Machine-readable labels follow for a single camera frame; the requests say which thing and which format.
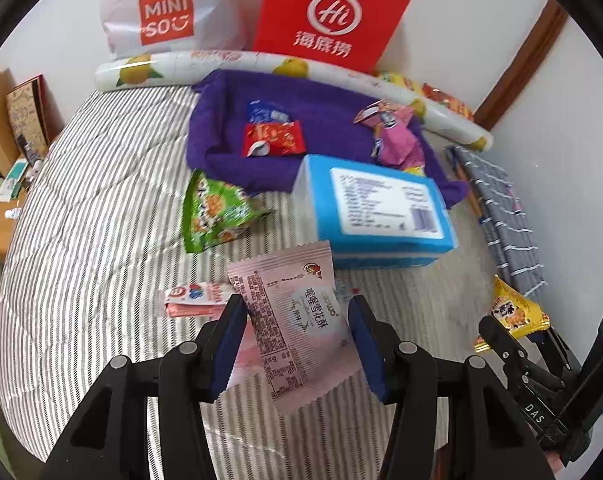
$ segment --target white wall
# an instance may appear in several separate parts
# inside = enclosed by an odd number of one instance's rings
[[[394,69],[476,107],[507,68],[545,0],[413,0],[383,56]],[[259,5],[245,2],[254,23]],[[109,59],[98,0],[41,0],[0,49],[19,83],[43,73],[66,123]]]
[[[583,360],[603,314],[603,60],[569,20],[493,130],[489,158],[512,176],[549,286],[543,307]],[[603,417],[578,479],[603,445]]]

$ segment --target barcode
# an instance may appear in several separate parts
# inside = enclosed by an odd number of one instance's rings
[[[437,231],[433,213],[429,209],[419,209],[417,207],[410,208],[415,222],[415,231]]]

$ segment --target red haidilao bag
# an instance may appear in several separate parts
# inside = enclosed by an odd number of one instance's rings
[[[264,0],[253,50],[370,72],[410,0]]]

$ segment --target white circle logo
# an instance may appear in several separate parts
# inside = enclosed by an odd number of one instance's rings
[[[361,22],[357,0],[313,0],[306,12],[310,25],[322,34],[348,34]]]

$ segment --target striped mattress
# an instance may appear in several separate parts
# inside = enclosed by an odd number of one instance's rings
[[[155,291],[226,280],[226,263],[295,243],[288,195],[248,233],[186,254],[181,206],[189,87],[94,92],[44,162],[19,218],[0,286],[0,403],[15,436],[46,460],[109,359],[133,362],[192,339],[207,319],[163,319]],[[459,248],[428,267],[338,271],[378,319],[435,356],[463,360],[488,310],[494,264],[470,208],[451,217]],[[202,416],[219,478],[374,479],[393,407],[362,372],[296,413],[278,416],[262,374],[225,391]],[[445,443],[445,403],[438,446]],[[148,410],[151,475],[162,478],[157,404]]]

